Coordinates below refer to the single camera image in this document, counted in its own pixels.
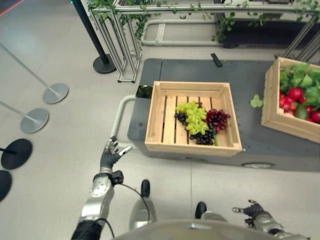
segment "metal railing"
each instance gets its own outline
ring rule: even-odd
[[[137,71],[141,59],[141,52],[138,46],[138,43],[135,39],[133,26],[130,21],[130,15],[144,15],[144,14],[155,14],[155,13],[171,13],[173,9],[176,9],[179,13],[194,13],[194,8],[191,7],[190,4],[181,4],[181,5],[166,5],[166,6],[156,6],[156,5],[147,5],[143,9],[138,5],[120,5],[121,0],[115,0],[113,2],[114,11],[111,11],[110,8],[95,8],[93,11],[98,14],[93,15],[95,19],[95,23],[99,26],[98,29],[101,32],[108,48],[111,49],[110,54],[113,55],[112,59],[119,59],[119,55],[117,53],[114,44],[111,41],[111,37],[109,31],[105,24],[99,23],[99,17],[102,13],[108,13],[108,16],[112,19],[113,22],[113,30],[114,34],[118,38],[118,43],[120,45],[121,51],[124,53],[124,64],[122,64],[120,68],[120,64],[117,63],[117,69],[120,69],[120,77],[118,81],[131,81],[135,82]],[[247,12],[260,12],[260,13],[271,13],[271,14],[283,14],[290,13],[294,14],[297,11],[297,6],[293,5],[279,5],[279,4],[266,4],[266,5],[251,5],[249,3],[248,7],[239,7],[236,5],[224,5],[224,4],[202,4],[201,8],[198,8],[199,11],[205,11],[207,13],[247,13]],[[307,9],[304,14],[313,15],[316,11]],[[121,16],[126,16],[129,21],[126,23],[129,34],[126,37],[124,32],[124,28],[120,21]],[[301,40],[306,36],[308,31],[314,23],[307,22],[305,26],[302,28],[300,33],[296,36],[296,38],[292,41],[284,56],[288,56],[289,53],[296,48],[296,46],[301,42]],[[128,44],[128,38],[132,41],[133,50],[130,50]],[[129,63],[129,66],[132,70],[132,76],[129,78],[123,77],[124,68]]]

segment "metal bar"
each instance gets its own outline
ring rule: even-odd
[[[48,84],[46,84],[40,77],[38,77],[33,71],[30,70],[22,61],[20,61],[15,55],[13,55],[5,46],[0,43],[0,47],[13,58],[21,67],[24,68],[28,73],[30,73],[35,79],[37,79],[41,84],[43,84],[47,89],[49,89],[53,94],[57,94]]]
[[[135,64],[134,64],[134,61],[132,59],[129,46],[128,46],[125,34],[123,32],[122,25],[119,22],[118,15],[116,15],[115,13],[112,13],[112,20],[115,23],[116,30],[119,32],[120,43],[121,43],[120,47],[124,48],[125,58],[129,62],[130,67],[131,67],[131,69],[133,71],[133,74],[135,75],[135,74],[137,74],[137,70],[135,68]]]
[[[320,42],[320,31],[314,35],[314,37],[310,40],[310,42],[304,47],[304,49],[300,52],[300,54],[296,57],[296,60],[301,61],[305,58],[305,56],[316,48],[316,45]]]
[[[28,116],[27,114],[25,114],[25,113],[23,113],[23,112],[15,109],[15,108],[13,108],[12,106],[4,103],[3,101],[0,101],[0,105],[4,106],[4,107],[7,108],[7,109],[10,109],[11,111],[15,112],[16,114],[19,114],[19,115],[21,115],[21,116],[23,116],[23,117],[25,117],[25,118],[33,121],[33,122],[37,122],[37,120],[34,119],[33,117]]]
[[[303,60],[303,62],[308,62],[313,55],[316,54],[317,51],[320,50],[320,44],[318,44],[318,47],[315,47],[307,56],[305,56],[305,59]]]
[[[16,151],[11,151],[11,150],[4,149],[4,148],[1,148],[1,147],[0,147],[0,151],[4,152],[4,153],[8,153],[8,154],[17,154]]]
[[[101,24],[101,26],[102,26],[102,34],[105,35],[106,40],[107,40],[106,44],[110,46],[112,52],[114,53],[114,57],[116,58],[116,61],[118,62],[118,65],[119,65],[119,69],[120,69],[119,72],[121,74],[123,74],[122,61],[119,57],[119,54],[118,54],[117,49],[114,45],[114,42],[112,41],[112,38],[111,38],[110,33],[108,31],[107,25],[105,22],[103,22]]]
[[[116,39],[116,41],[118,42],[118,45],[121,46],[120,40],[119,40],[120,37],[119,37],[119,34],[118,34],[118,32],[117,32],[117,30],[116,30],[116,28],[115,28],[115,23],[112,21],[112,19],[111,19],[110,17],[108,18],[108,20],[109,20],[110,25],[111,25],[111,27],[112,27],[113,33],[114,33],[114,35],[115,35],[115,39]],[[122,47],[120,47],[120,50],[121,50],[121,53],[122,53],[122,58],[123,58],[123,60],[124,60],[124,59],[125,59],[124,50],[122,49]]]
[[[73,5],[75,10],[77,11],[87,33],[89,34],[89,37],[92,40],[93,45],[95,46],[95,49],[97,50],[102,62],[107,65],[109,63],[109,60],[106,56],[106,53],[103,49],[103,47],[101,46],[101,43],[99,42],[99,39],[97,37],[97,34],[94,30],[94,28],[92,27],[92,24],[90,22],[90,19],[86,13],[86,10],[84,8],[84,6],[82,5],[80,0],[73,0]]]
[[[130,17],[130,15],[126,15],[126,17],[128,19],[127,24],[128,24],[128,28],[129,28],[129,32],[130,32],[130,36],[131,36],[131,41],[133,43],[136,59],[138,59],[139,55],[140,55],[140,49],[138,47],[138,44],[137,44],[137,41],[136,41],[136,38],[135,38],[135,31],[134,31],[134,28],[132,26],[131,17]]]
[[[288,48],[286,49],[286,51],[284,52],[284,54],[282,55],[282,57],[286,58],[287,56],[289,56],[289,54],[298,46],[298,44],[302,41],[302,39],[304,39],[304,37],[307,35],[307,33],[310,31],[310,29],[313,27],[313,25],[315,24],[315,20],[316,17],[313,16],[311,18],[310,21],[312,21],[312,23],[310,23],[310,21],[308,21],[303,28],[301,29],[301,31],[298,33],[298,35],[295,37],[295,39],[291,42],[291,44],[288,46]]]
[[[176,9],[179,12],[194,13],[195,11],[189,4],[181,5],[169,5],[169,6],[155,6],[147,5],[146,11],[150,14],[159,12],[172,12]],[[224,4],[202,4],[201,10],[212,13],[225,13],[225,12],[262,12],[262,13],[273,13],[273,14],[284,14],[284,13],[296,13],[297,6],[292,5],[278,5],[278,4],[266,4],[266,5],[251,5],[249,7],[238,7],[236,5],[224,5]],[[95,8],[97,12],[110,12],[111,10],[106,7]],[[120,6],[116,5],[115,10],[118,10],[121,14],[146,14],[140,6]],[[312,15],[316,13],[315,10],[307,9],[305,14]]]
[[[100,15],[99,14],[95,15],[93,13],[92,9],[90,11],[91,11],[91,15],[93,16],[94,23],[95,23],[96,27],[99,29],[99,31],[100,31],[100,33],[102,35],[102,38],[103,38],[103,40],[104,40],[104,42],[105,42],[105,44],[106,44],[106,46],[107,46],[107,48],[108,48],[108,50],[110,52],[110,56],[112,58],[113,63],[115,64],[116,69],[120,72],[120,74],[122,74],[121,64],[119,63],[120,60],[117,59],[117,52],[114,52],[113,49],[111,48],[111,44],[113,45],[113,43],[112,42],[110,43],[108,41],[108,37],[106,36],[107,33],[105,33],[103,31],[103,27],[102,27],[102,25],[100,23]]]

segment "red radish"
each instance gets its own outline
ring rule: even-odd
[[[320,123],[320,111],[312,111],[310,113],[310,118],[312,118],[312,120],[315,122],[315,123]]]
[[[285,104],[285,99],[284,98],[280,99],[279,100],[279,107],[282,108],[284,106],[284,104]]]
[[[289,90],[288,96],[293,100],[297,100],[304,95],[304,92],[299,87],[293,87]]]
[[[302,96],[302,97],[299,97],[299,98],[298,98],[298,101],[299,101],[299,103],[301,103],[301,104],[303,104],[306,100],[307,100],[307,99],[306,99],[305,96]]]
[[[305,109],[306,112],[310,115],[310,113],[312,112],[312,106],[306,106]]]
[[[291,103],[293,103],[295,100],[293,100],[291,97],[289,97],[289,96],[285,96],[284,97],[284,101],[286,102],[286,103],[288,103],[288,104],[291,104]]]
[[[293,111],[293,112],[294,112],[294,111],[296,110],[297,106],[298,106],[298,103],[297,103],[297,102],[292,102],[292,103],[290,104],[290,107],[289,107],[290,111]]]
[[[289,112],[290,105],[291,105],[291,104],[289,104],[288,102],[285,102],[285,103],[283,104],[282,108],[283,108],[283,111],[284,111],[285,113]]]

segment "metal pipe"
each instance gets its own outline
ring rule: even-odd
[[[168,5],[168,6],[155,6],[147,5],[146,11],[149,13],[157,12],[172,12],[176,9],[179,12],[194,13],[194,9],[190,4],[181,5]],[[111,10],[107,7],[100,7],[94,9],[97,12],[110,12]],[[133,6],[121,6],[115,5],[115,10],[121,14],[146,14],[144,10],[138,5]],[[266,4],[266,5],[252,5],[249,3],[248,7],[239,7],[236,5],[224,5],[224,4],[202,4],[201,10],[212,13],[225,13],[225,12],[262,12],[262,13],[273,13],[273,14],[284,14],[284,13],[296,13],[297,6],[292,5],[278,5],[278,4]],[[315,10],[307,9],[305,14],[312,15],[316,13]]]
[[[304,49],[296,57],[296,60],[301,61],[302,59],[304,59],[309,52],[312,52],[313,49],[317,47],[319,42],[320,42],[320,31],[316,35],[314,35],[314,37],[310,40],[310,42],[304,47]]]
[[[289,47],[286,49],[286,51],[284,52],[284,54],[282,55],[283,58],[286,58],[289,56],[289,54],[292,52],[292,50],[294,50],[298,44],[302,41],[302,39],[304,39],[304,37],[307,35],[307,33],[309,32],[309,30],[313,27],[313,25],[315,24],[315,20],[316,17],[313,16],[311,18],[310,21],[308,21],[303,28],[301,29],[301,31],[298,33],[298,35],[295,37],[295,39],[291,42],[291,44],[289,45]]]
[[[119,103],[116,115],[115,115],[115,119],[113,122],[113,126],[111,128],[111,136],[117,136],[118,133],[118,128],[119,128],[119,124],[120,124],[120,120],[122,117],[122,113],[124,111],[124,107],[125,104],[130,101],[130,100],[135,100],[136,99],[136,95],[128,95],[125,96]]]
[[[319,50],[320,50],[320,44],[318,44],[318,47],[315,47],[307,56],[305,56],[303,62],[308,62],[313,57],[313,55],[315,55],[316,52]]]
[[[23,112],[15,109],[15,108],[13,108],[12,106],[4,103],[3,101],[0,101],[0,105],[4,106],[5,108],[7,108],[7,109],[9,109],[9,110],[11,110],[11,111],[13,111],[13,112],[15,112],[16,114],[19,114],[19,115],[25,117],[25,118],[33,121],[33,122],[38,122],[38,121],[37,121],[36,119],[34,119],[33,117],[28,116],[27,114],[25,114],[25,113],[23,113]]]
[[[103,31],[103,27],[100,23],[100,15],[98,15],[98,16],[95,15],[93,13],[92,9],[90,10],[90,12],[91,12],[91,15],[93,16],[94,23],[95,23],[96,27],[98,28],[98,30],[100,31],[102,38],[103,38],[103,40],[104,40],[104,42],[110,52],[110,56],[112,58],[113,63],[115,64],[116,69],[120,72],[120,74],[122,74],[122,68],[121,68],[121,62],[119,60],[119,56],[117,57],[117,55],[118,55],[117,52],[114,52],[112,49],[112,45],[113,45],[112,41],[111,41],[111,43],[108,41],[109,40],[108,33]]]
[[[133,71],[133,74],[136,75],[137,74],[137,70],[136,70],[135,64],[133,62],[133,59],[131,57],[130,49],[129,49],[125,34],[123,32],[122,25],[119,22],[118,16],[113,12],[112,12],[112,20],[115,23],[116,30],[119,32],[120,43],[121,43],[121,47],[124,48],[125,58],[129,62],[130,67],[131,67],[131,69]]]
[[[43,84],[47,89],[49,89],[53,94],[57,95],[57,93],[48,85],[46,84],[40,77],[38,77],[33,71],[30,70],[22,61],[20,61],[15,55],[13,55],[5,46],[0,43],[0,47],[8,54],[10,57],[13,58],[21,67],[24,68],[28,73],[30,73],[35,79],[37,79],[41,84]]]
[[[215,21],[204,20],[176,20],[176,19],[164,19],[164,20],[150,20],[144,25],[144,31],[141,36],[141,42],[146,46],[222,46],[222,44],[215,41],[171,41],[171,40],[145,40],[147,28],[150,25],[156,24],[214,24]]]
[[[129,28],[129,32],[130,32],[130,36],[131,36],[131,41],[133,43],[135,56],[136,56],[136,59],[138,59],[140,57],[140,50],[139,50],[139,47],[138,47],[138,44],[137,44],[137,41],[135,38],[135,31],[134,31],[134,28],[131,23],[131,17],[130,17],[130,15],[126,15],[126,17],[128,19],[127,24],[128,24],[128,28]]]
[[[103,47],[101,46],[101,43],[99,42],[97,34],[96,34],[94,28],[92,27],[90,19],[86,13],[84,6],[81,3],[81,0],[73,0],[72,3],[74,5],[74,8],[77,11],[81,21],[82,21],[82,23],[83,23],[87,33],[89,34],[89,37],[91,38],[91,41],[92,41],[93,45],[95,46],[95,49],[97,50],[102,62],[105,65],[109,64],[109,60],[106,56],[106,53],[105,53]]]

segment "black round base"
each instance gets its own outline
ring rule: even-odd
[[[16,152],[3,152],[1,156],[1,164],[5,169],[12,170],[22,166],[32,153],[32,144],[27,139],[18,139],[13,141],[5,150]]]
[[[0,170],[0,202],[7,196],[11,189],[12,177],[8,171]]]
[[[100,74],[109,74],[114,72],[116,69],[114,62],[112,61],[110,54],[106,54],[106,57],[109,60],[108,64],[104,64],[104,62],[102,61],[101,57],[97,57],[94,61],[93,61],[93,68],[97,73]]]

